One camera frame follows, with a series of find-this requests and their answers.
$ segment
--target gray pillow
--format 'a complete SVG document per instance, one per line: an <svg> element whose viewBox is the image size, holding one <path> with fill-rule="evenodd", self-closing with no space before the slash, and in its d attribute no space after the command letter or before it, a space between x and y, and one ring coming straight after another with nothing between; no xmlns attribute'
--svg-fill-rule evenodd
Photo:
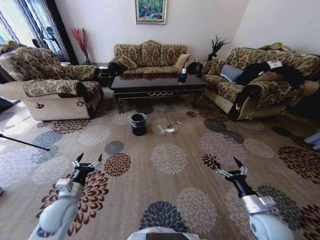
<svg viewBox="0 0 320 240"><path fill-rule="evenodd" d="M226 64L223 66L220 76L232 83L235 82L243 72L243 70L236 68L235 66Z"/></svg>

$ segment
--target trash bin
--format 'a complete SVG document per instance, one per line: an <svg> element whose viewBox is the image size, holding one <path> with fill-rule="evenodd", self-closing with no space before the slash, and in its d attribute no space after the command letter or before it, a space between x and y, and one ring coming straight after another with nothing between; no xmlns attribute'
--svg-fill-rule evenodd
<svg viewBox="0 0 320 240"><path fill-rule="evenodd" d="M131 116L130 123L132 127L132 133L134 135L142 136L147 132L146 118L146 115L143 113L137 113Z"/></svg>

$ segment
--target floral upholstered sofa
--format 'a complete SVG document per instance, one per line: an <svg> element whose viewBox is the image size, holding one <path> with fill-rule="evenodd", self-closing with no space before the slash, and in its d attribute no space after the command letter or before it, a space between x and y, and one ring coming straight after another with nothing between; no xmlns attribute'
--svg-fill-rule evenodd
<svg viewBox="0 0 320 240"><path fill-rule="evenodd" d="M61 66L45 48L18 47L0 56L7 83L0 96L22 100L38 121L94 118L103 91L92 65Z"/></svg>
<svg viewBox="0 0 320 240"><path fill-rule="evenodd" d="M299 70L306 80L299 87L282 81L272 72L265 72L242 86L220 76L224 65L244 70L247 65L280 60ZM207 84L204 95L228 114L232 120L254 119L283 114L303 97L315 93L319 83L309 81L320 68L320 58L280 50L234 48L226 60L213 57L199 63L198 76Z"/></svg>
<svg viewBox="0 0 320 240"><path fill-rule="evenodd" d="M174 67L178 58L187 53L187 46L182 44L160 44L153 40L137 44L116 44L113 49L114 58L109 62L108 68L111 76L130 74L177 74L181 72L180 68ZM129 57L135 64L135 67L129 67L121 64L118 59L122 56ZM189 67L194 61L188 59L184 67Z"/></svg>

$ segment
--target floral patterned carpet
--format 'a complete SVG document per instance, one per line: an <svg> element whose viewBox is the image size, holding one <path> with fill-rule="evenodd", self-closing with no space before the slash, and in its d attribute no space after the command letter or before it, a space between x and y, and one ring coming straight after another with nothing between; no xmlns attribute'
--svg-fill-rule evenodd
<svg viewBox="0 0 320 240"><path fill-rule="evenodd" d="M83 162L103 153L103 167L88 176L66 239L125 240L163 226L207 240L253 240L234 186L215 172L215 161L236 170L233 156L248 167L249 185L273 197L272 214L296 239L320 239L320 153L303 142L316 126L291 115L233 122L205 98L192 109L192 100L126 101L118 114L107 91L95 119L22 117L10 125L25 108L1 113L3 134L50 151L0 139L0 239L30 236L81 153ZM136 112L147 115L144 136L131 132ZM164 136L168 123L175 133Z"/></svg>

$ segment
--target picture frame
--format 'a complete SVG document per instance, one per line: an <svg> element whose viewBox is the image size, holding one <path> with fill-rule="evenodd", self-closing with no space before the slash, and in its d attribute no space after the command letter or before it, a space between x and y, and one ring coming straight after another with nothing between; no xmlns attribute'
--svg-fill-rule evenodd
<svg viewBox="0 0 320 240"><path fill-rule="evenodd" d="M166 24L167 0L134 0L136 24Z"/></svg>

